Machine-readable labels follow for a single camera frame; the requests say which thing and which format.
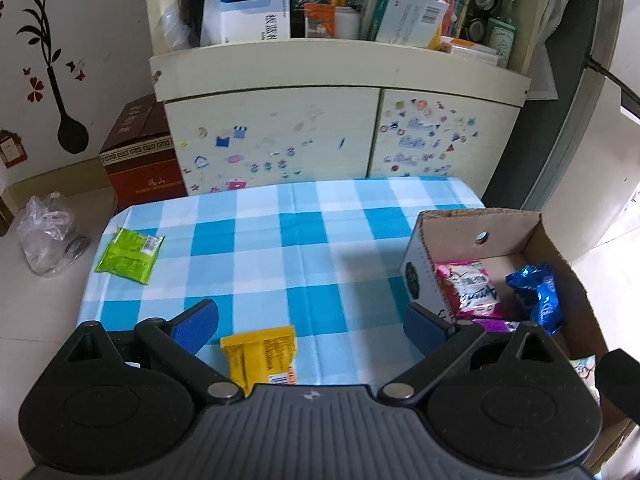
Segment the green snack package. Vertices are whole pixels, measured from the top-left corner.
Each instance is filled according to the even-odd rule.
[[[163,236],[142,235],[120,227],[95,272],[109,272],[147,285],[163,240]]]

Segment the blue and white tablecloth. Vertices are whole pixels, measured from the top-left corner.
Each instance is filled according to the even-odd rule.
[[[420,211],[483,207],[447,177],[335,180],[257,187],[134,206],[111,219],[165,236],[150,283],[89,276],[78,323],[129,330],[203,298],[220,311],[198,356],[224,374],[226,335],[293,324],[298,383],[379,386],[421,355],[404,336],[399,267]]]

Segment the tile floor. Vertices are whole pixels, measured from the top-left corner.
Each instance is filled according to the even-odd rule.
[[[33,383],[76,326],[78,308],[100,235],[113,211],[113,190],[70,197],[92,243],[64,273],[31,272],[15,232],[0,237],[0,478],[21,478],[33,463],[18,432],[18,409]]]
[[[0,479],[15,480],[33,465],[17,427],[18,409],[62,342],[75,328],[84,283],[97,241],[113,211],[110,188],[70,198],[93,242],[71,268],[40,278],[28,268],[14,222],[0,238]],[[640,360],[640,337],[631,319],[638,310],[640,202],[631,203],[599,245],[574,262],[607,344]],[[603,469],[603,480],[640,470],[640,431],[629,436]]]

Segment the white cloth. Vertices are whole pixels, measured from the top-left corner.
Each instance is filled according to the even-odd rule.
[[[531,86],[527,94],[527,100],[556,100],[558,90],[556,80],[551,69],[549,54],[546,51],[545,41],[558,28],[562,15],[569,0],[546,0],[545,12],[540,21],[540,33],[538,44],[533,50],[529,72]]]

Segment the red box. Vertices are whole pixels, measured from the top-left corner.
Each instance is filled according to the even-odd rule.
[[[100,150],[119,208],[187,196],[162,103],[127,104]]]

